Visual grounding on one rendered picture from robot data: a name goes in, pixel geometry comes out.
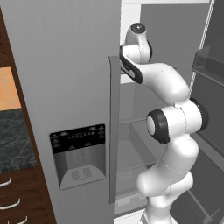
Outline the open grey fridge door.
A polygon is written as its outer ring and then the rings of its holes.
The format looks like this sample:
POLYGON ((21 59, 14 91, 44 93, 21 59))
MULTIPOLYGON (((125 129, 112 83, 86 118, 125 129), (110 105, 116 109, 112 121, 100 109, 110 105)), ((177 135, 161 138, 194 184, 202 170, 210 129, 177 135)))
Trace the open grey fridge door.
MULTIPOLYGON (((211 0, 199 49, 224 62, 224 0, 211 0)), ((224 224, 224 87, 190 72, 191 97, 204 105, 210 121, 193 137, 199 156, 192 168, 194 185, 173 205, 178 224, 224 224)))

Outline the dark brown drawer front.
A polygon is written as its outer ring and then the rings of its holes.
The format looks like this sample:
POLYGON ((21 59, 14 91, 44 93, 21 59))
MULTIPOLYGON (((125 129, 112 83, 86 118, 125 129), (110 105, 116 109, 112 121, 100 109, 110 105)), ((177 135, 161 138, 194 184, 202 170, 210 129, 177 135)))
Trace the dark brown drawer front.
POLYGON ((0 187, 0 195, 13 193, 16 190, 24 189, 27 186, 34 186, 43 179, 42 172, 37 168, 32 167, 0 174, 0 183, 8 181, 10 177, 12 177, 11 183, 0 187))
POLYGON ((44 210, 26 210, 0 220, 0 224, 50 224, 44 210))
POLYGON ((23 213, 26 210, 44 210, 47 215, 45 202, 39 190, 18 190, 12 193, 0 195, 0 206, 5 207, 14 204, 21 199, 20 204, 11 209, 0 210, 0 218, 8 215, 23 213))

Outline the grey fridge door bin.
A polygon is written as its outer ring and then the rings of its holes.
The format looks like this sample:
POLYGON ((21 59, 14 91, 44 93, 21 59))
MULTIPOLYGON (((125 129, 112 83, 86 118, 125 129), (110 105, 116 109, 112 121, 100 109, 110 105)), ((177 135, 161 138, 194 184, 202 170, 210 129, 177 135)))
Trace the grey fridge door bin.
POLYGON ((211 58, 209 52, 210 47, 207 46, 195 53, 192 70, 224 87, 224 62, 211 58))

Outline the clear glass fridge shelf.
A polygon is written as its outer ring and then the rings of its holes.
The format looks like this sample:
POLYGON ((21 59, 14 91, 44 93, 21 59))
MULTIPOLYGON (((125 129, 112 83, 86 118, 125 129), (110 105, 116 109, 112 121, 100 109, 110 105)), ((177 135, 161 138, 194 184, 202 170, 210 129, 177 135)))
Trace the clear glass fridge shelf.
POLYGON ((130 117, 130 118, 121 119, 119 121, 119 125, 126 124, 126 123, 136 123, 136 122, 146 121, 146 117, 147 116, 141 117, 141 118, 130 117))

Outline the fridge body with white interior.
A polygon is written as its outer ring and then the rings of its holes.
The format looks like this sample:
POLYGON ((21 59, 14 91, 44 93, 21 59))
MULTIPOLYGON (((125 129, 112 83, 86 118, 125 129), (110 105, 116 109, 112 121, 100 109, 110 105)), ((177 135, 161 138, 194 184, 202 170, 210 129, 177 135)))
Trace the fridge body with white interior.
MULTIPOLYGON (((151 46, 150 63, 173 67, 190 89, 188 79, 204 29, 203 22, 196 18, 197 11, 190 6, 202 2, 208 0, 125 0, 121 46, 130 26, 143 24, 151 46)), ((145 117, 152 110, 166 106, 151 89, 134 82, 122 70, 119 121, 145 117)), ((166 146, 149 134, 146 121, 119 125, 115 202, 118 221, 138 224, 141 220, 147 199, 137 190, 137 176, 155 165, 165 150, 166 146)))

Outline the grey fridge door with dispenser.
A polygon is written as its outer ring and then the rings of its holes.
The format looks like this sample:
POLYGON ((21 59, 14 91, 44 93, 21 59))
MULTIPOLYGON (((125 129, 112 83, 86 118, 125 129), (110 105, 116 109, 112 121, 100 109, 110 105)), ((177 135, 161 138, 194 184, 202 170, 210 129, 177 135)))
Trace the grey fridge door with dispenser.
POLYGON ((0 0, 57 224, 114 224, 109 182, 60 190, 49 136, 110 120, 121 0, 0 0))

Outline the dark brown wall cupboard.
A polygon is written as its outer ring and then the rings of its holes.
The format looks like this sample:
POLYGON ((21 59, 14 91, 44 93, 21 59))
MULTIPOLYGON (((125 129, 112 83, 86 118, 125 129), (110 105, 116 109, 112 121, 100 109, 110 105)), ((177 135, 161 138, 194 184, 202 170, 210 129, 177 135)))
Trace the dark brown wall cupboard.
POLYGON ((9 67, 4 21, 0 18, 0 67, 9 67))

